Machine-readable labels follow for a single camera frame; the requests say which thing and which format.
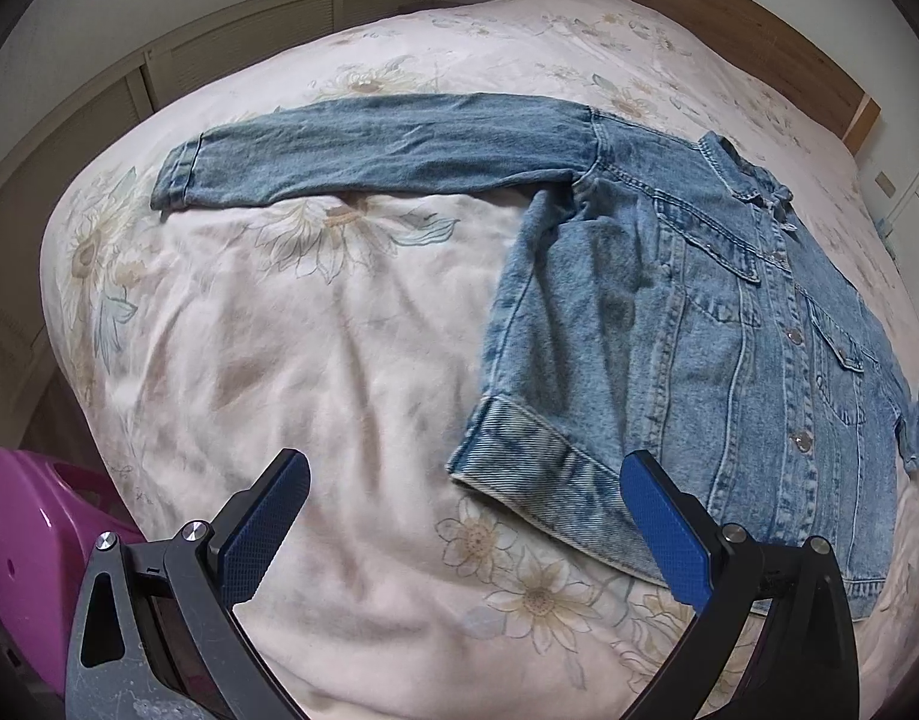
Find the metal screw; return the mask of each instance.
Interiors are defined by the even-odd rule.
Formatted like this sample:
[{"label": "metal screw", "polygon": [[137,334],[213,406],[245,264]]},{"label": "metal screw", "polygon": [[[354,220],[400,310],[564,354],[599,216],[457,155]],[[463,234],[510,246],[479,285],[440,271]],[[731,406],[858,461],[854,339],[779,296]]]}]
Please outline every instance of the metal screw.
[{"label": "metal screw", "polygon": [[112,531],[103,531],[97,536],[96,548],[101,552],[106,552],[107,549],[112,549],[116,544],[116,533]]},{"label": "metal screw", "polygon": [[741,544],[746,541],[746,529],[741,525],[730,522],[722,526],[722,537],[731,544]]},{"label": "metal screw", "polygon": [[829,541],[822,536],[813,536],[810,539],[810,549],[818,555],[829,555]]},{"label": "metal screw", "polygon": [[205,522],[200,522],[199,519],[194,519],[193,522],[187,522],[183,526],[183,538],[186,541],[199,541],[200,538],[206,536],[207,525]]}]

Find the wooden headboard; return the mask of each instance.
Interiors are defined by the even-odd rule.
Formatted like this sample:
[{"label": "wooden headboard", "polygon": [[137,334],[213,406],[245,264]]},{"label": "wooden headboard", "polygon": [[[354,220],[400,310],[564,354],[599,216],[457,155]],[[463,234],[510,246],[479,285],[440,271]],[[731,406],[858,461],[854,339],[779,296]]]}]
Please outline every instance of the wooden headboard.
[{"label": "wooden headboard", "polygon": [[633,0],[685,26],[723,59],[773,87],[855,154],[880,113],[849,75],[753,0]]}]

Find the flower pattern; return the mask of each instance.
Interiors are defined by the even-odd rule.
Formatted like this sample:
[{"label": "flower pattern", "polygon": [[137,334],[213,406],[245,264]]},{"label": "flower pattern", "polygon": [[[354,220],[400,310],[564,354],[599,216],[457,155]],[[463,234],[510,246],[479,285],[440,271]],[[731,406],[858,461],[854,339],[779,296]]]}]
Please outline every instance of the flower pattern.
[{"label": "flower pattern", "polygon": [[691,122],[698,124],[700,127],[709,128],[711,125],[712,127],[718,127],[720,125],[719,120],[706,108],[703,108],[701,111],[696,110],[696,108],[693,108],[686,100],[676,97],[675,95],[669,96],[669,102],[672,103],[673,108],[677,109],[677,111],[683,114],[687,119],[690,119]]},{"label": "flower pattern", "polygon": [[600,74],[593,74],[593,83],[600,88],[610,106],[620,115],[629,119],[645,119],[656,116],[656,105],[646,98],[636,97],[629,87],[618,87],[609,79],[604,79]]},{"label": "flower pattern", "polygon": [[457,519],[437,522],[437,534],[446,542],[443,562],[456,568],[461,577],[476,574],[490,583],[493,571],[509,571],[513,560],[509,548],[516,531],[497,521],[489,509],[477,506],[471,498],[459,501]]},{"label": "flower pattern", "polygon": [[424,211],[415,200],[348,193],[287,200],[269,208],[256,231],[266,269],[295,268],[300,276],[319,273],[327,284],[358,266],[375,271],[381,256],[402,247],[442,244],[458,220]]},{"label": "flower pattern", "polygon": [[630,50],[626,43],[617,40],[612,33],[600,28],[600,26],[595,25],[595,23],[588,23],[581,19],[570,19],[565,16],[544,16],[543,19],[550,28],[554,28],[560,33],[581,35],[585,38],[590,38],[594,43],[604,49],[624,53]]},{"label": "flower pattern", "polygon": [[398,35],[399,32],[395,29],[389,28],[357,28],[357,29],[346,29],[346,31],[340,32],[332,37],[327,38],[331,46],[349,46],[352,43],[357,43],[358,41],[365,40],[367,38],[385,38],[385,37],[394,37]]},{"label": "flower pattern", "polygon": [[555,560],[543,565],[533,552],[524,549],[515,574],[498,573],[485,603],[506,613],[504,633],[510,638],[531,637],[533,647],[543,655],[552,642],[576,652],[576,634],[590,632],[589,619],[600,613],[591,607],[593,588],[570,580],[570,565]]},{"label": "flower pattern", "polygon": [[316,93],[314,100],[355,97],[355,95],[396,95],[407,92],[435,92],[437,79],[403,69],[411,55],[401,55],[379,67],[371,65],[341,65],[334,79],[310,88]]},{"label": "flower pattern", "polygon": [[811,149],[799,140],[794,131],[794,124],[789,117],[789,103],[786,103],[783,98],[765,85],[762,85],[756,93],[743,95],[742,100],[737,100],[722,92],[717,93],[717,97],[723,103],[733,105],[746,122],[753,124],[764,134],[770,135],[780,143],[795,146],[807,154],[812,153]]},{"label": "flower pattern", "polygon": [[536,69],[543,71],[550,79],[555,79],[563,84],[582,83],[582,74],[568,65],[545,65],[542,62],[536,63]]},{"label": "flower pattern", "polygon": [[[498,19],[495,16],[474,19],[461,13],[442,13],[430,18],[430,23],[440,29],[451,29],[472,37],[495,36],[495,29],[492,29],[491,25],[497,22]],[[501,35],[501,37],[509,38],[509,35]]]},{"label": "flower pattern", "polygon": [[[131,230],[145,215],[137,200],[139,180],[135,167],[126,172],[100,173],[77,190],[71,202],[69,225],[74,232],[67,250],[68,268],[63,279],[64,322],[69,344],[70,375],[83,398],[90,402],[96,381],[96,364],[109,371],[122,351],[122,327],[136,314],[130,299],[143,272],[143,264],[124,253]],[[84,200],[89,204],[83,207]]]},{"label": "flower pattern", "polygon": [[[646,593],[639,602],[630,604],[633,615],[629,619],[629,635],[613,643],[620,662],[629,669],[629,688],[642,692],[656,671],[666,661],[679,637],[693,619],[693,610],[679,604],[669,591],[657,589]],[[703,713],[726,704],[739,685],[743,671],[752,655],[761,622],[749,618],[737,640],[732,655],[714,685],[703,707]]]},{"label": "flower pattern", "polygon": [[648,40],[659,50],[669,53],[678,53],[680,56],[692,56],[693,52],[688,49],[682,49],[669,37],[662,26],[650,25],[640,19],[629,20],[629,31],[641,40]]}]

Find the pocket flap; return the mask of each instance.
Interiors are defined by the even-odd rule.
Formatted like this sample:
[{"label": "pocket flap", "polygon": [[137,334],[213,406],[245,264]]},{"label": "pocket flap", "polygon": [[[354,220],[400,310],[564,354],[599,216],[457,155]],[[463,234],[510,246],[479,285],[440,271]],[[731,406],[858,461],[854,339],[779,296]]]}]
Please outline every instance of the pocket flap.
[{"label": "pocket flap", "polygon": [[816,303],[809,300],[810,319],[813,321],[813,327],[823,336],[823,340],[829,344],[836,359],[846,370],[852,370],[856,373],[863,372],[863,353],[860,351],[859,344],[853,341],[845,330],[833,322],[823,309],[819,308]]},{"label": "pocket flap", "polygon": [[725,269],[751,284],[759,284],[756,254],[729,230],[700,211],[664,196],[653,196],[656,215],[677,230],[695,247],[701,248]]}]

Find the bedsheet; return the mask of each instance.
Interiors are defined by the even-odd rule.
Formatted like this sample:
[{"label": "bedsheet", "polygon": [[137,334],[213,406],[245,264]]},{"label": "bedsheet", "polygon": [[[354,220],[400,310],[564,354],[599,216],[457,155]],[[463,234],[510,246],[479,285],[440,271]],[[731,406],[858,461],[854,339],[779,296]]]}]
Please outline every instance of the bedsheet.
[{"label": "bedsheet", "polygon": [[[890,335],[919,330],[832,133],[627,0],[496,0],[328,36],[181,98],[82,172],[42,250],[50,341],[148,538],[211,517],[283,446],[311,497],[238,618],[314,718],[605,720],[690,619],[661,587],[448,480],[524,198],[319,196],[161,220],[170,148],[343,95],[506,92],[725,134],[794,205]],[[864,716],[919,650],[919,471],[898,473],[888,582],[857,624]],[[751,617],[705,710],[739,680]]]}]

